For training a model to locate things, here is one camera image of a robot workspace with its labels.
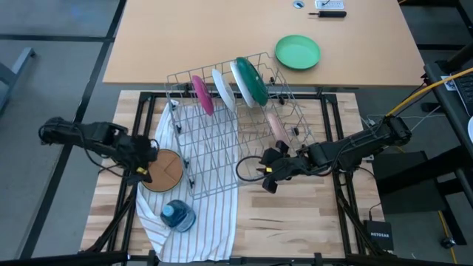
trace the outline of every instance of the striped towel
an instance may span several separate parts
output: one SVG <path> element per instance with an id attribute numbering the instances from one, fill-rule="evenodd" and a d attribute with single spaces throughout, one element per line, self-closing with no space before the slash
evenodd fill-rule
<path id="1" fill-rule="evenodd" d="M 191 114 L 197 112 L 196 108 L 197 107 L 185 107 L 185 114 L 181 112 L 181 115 L 174 115 L 187 115 L 188 117 L 192 117 L 193 115 Z M 225 113 L 226 112 L 215 112 L 214 116 L 218 116 L 218 114 L 224 115 Z M 196 121 L 190 122 L 202 123 L 202 121 L 198 121 L 198 118 L 195 118 L 195 120 Z M 186 126 L 182 126 L 183 132 L 186 132 Z M 236 121 L 222 123 L 218 125 L 218 127 L 220 132 L 226 132 L 225 136 L 228 138 L 228 142 L 235 141 L 234 136 L 238 136 L 237 132 L 234 131 L 234 129 L 237 128 Z M 194 142 L 194 145 L 188 145 L 181 151 L 184 158 L 189 158 L 191 154 L 202 154 L 206 150 L 206 145 L 208 145 L 208 140 L 204 140 L 203 134 L 214 134 L 212 132 L 215 132 L 215 129 L 207 129 L 206 132 L 203 132 L 203 129 L 196 130 L 195 132 L 189 130 L 187 132 L 192 132 L 193 135 L 190 136 L 187 133 L 180 134 L 179 139 L 181 145 L 183 143 L 190 143 L 191 141 Z M 155 138 L 162 149 L 178 151 L 168 104 L 163 110 Z M 228 153 L 231 153 L 231 156 L 237 156 L 237 148 L 232 148 L 230 151 L 216 151 L 212 155 L 203 155 L 200 160 L 192 160 L 189 163 L 189 166 L 193 169 L 203 171 L 195 180 L 195 191 L 215 188 L 217 182 L 221 182 L 221 185 L 224 186 L 231 183 L 231 172 L 234 171 L 235 165 L 220 167 L 215 171 L 206 171 L 212 159 L 225 160 L 225 156 L 228 157 Z M 218 181 L 216 174 L 220 176 L 220 181 Z M 151 192 L 142 184 L 138 186 L 137 215 L 158 258 L 162 262 L 193 262 L 205 261 L 207 259 L 216 261 L 229 259 L 234 243 L 237 223 L 238 188 L 232 188 L 196 200 L 192 199 L 189 189 L 188 180 L 186 178 L 183 178 L 175 188 L 164 193 Z M 164 205 L 171 200 L 182 200 L 195 211 L 197 220 L 189 231 L 185 233 L 172 231 L 161 221 L 159 215 Z"/>

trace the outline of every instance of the pink plate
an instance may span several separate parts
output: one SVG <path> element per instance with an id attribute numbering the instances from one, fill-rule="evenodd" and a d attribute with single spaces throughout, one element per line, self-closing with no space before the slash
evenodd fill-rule
<path id="1" fill-rule="evenodd" d="M 274 138 L 276 139 L 276 141 L 282 140 L 284 143 L 286 143 L 287 146 L 290 146 L 289 137 L 287 136 L 284 127 L 282 127 L 281 123 L 279 122 L 278 117 L 272 113 L 269 113 L 267 114 L 267 118 L 271 129 L 273 130 Z"/>
<path id="2" fill-rule="evenodd" d="M 210 96 L 210 93 L 208 93 L 207 86 L 205 85 L 202 78 L 193 75 L 192 85 L 194 85 L 195 92 L 197 93 L 197 97 L 199 98 L 202 108 L 204 108 L 207 115 L 213 115 L 214 105 L 212 103 L 212 97 Z"/>

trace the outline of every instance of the electronic device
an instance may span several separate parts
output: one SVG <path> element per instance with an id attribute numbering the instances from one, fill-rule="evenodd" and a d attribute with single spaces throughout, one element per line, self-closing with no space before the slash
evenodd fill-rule
<path id="1" fill-rule="evenodd" d="M 344 18 L 346 11 L 319 11 L 318 13 L 309 13 L 309 15 L 319 16 L 319 18 Z"/>
<path id="2" fill-rule="evenodd" d="M 469 116 L 473 115 L 473 74 L 467 74 L 453 80 L 460 99 Z"/>
<path id="3" fill-rule="evenodd" d="M 394 250 L 390 223 L 365 220 L 364 227 L 367 229 L 370 239 L 376 242 L 380 248 L 384 250 Z"/>

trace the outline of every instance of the white plate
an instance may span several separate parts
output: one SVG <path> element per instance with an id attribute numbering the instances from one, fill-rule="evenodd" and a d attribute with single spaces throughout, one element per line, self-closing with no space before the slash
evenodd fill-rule
<path id="1" fill-rule="evenodd" d="M 473 117 L 468 121 L 468 136 L 470 136 L 470 141 L 473 142 Z"/>
<path id="2" fill-rule="evenodd" d="M 234 74 L 235 81 L 237 82 L 236 84 L 238 85 L 240 92 L 242 92 L 243 99 L 245 99 L 246 104 L 248 104 L 250 108 L 255 107 L 256 101 L 253 99 L 253 96 L 251 96 L 251 93 L 248 90 L 248 87 L 243 81 L 242 75 L 240 74 L 238 70 L 237 63 L 231 62 L 230 68 L 231 68 L 232 73 Z"/>
<path id="3" fill-rule="evenodd" d="M 227 108 L 230 111 L 235 112 L 235 95 L 230 84 L 226 81 L 222 73 L 216 69 L 212 70 L 212 78 L 214 78 L 215 86 L 217 87 L 220 97 L 222 97 Z"/>

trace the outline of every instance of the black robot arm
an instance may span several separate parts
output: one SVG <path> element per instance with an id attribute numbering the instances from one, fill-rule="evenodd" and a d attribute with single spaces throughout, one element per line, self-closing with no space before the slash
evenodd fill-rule
<path id="1" fill-rule="evenodd" d="M 276 193 L 277 181 L 305 174 L 326 176 L 335 170 L 352 171 L 363 157 L 377 154 L 386 146 L 402 146 L 412 134 L 399 117 L 385 117 L 374 126 L 336 142 L 314 143 L 287 154 L 288 147 L 278 141 L 276 149 L 265 150 L 259 163 L 265 165 L 263 188 Z"/>
<path id="2" fill-rule="evenodd" d="M 157 159 L 159 146 L 156 143 L 158 147 L 155 148 L 147 137 L 129 136 L 127 132 L 127 128 L 113 123 L 72 123 L 54 117 L 39 129 L 38 135 L 44 145 L 70 144 L 86 149 L 87 156 L 88 150 L 111 158 L 117 165 L 130 170 L 130 175 L 125 177 L 129 185 L 142 180 L 150 183 L 148 165 Z"/>

